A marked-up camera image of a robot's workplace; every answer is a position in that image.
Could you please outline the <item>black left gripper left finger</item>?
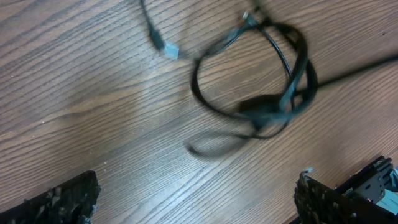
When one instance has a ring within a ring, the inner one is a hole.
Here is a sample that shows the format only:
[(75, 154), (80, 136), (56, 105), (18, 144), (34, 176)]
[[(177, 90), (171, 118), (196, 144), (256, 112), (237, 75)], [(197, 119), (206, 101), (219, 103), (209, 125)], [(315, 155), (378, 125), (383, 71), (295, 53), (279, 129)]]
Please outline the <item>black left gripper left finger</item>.
[(101, 187), (88, 170), (1, 213), (3, 224), (89, 224)]

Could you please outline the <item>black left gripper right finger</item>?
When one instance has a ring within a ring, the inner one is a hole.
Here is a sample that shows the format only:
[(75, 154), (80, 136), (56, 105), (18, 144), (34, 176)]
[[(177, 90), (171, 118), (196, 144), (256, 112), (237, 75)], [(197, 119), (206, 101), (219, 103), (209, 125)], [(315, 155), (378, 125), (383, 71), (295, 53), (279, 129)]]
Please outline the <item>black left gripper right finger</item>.
[(294, 202), (302, 223), (397, 224), (397, 216), (365, 198), (346, 197), (319, 183), (303, 171), (299, 175)]

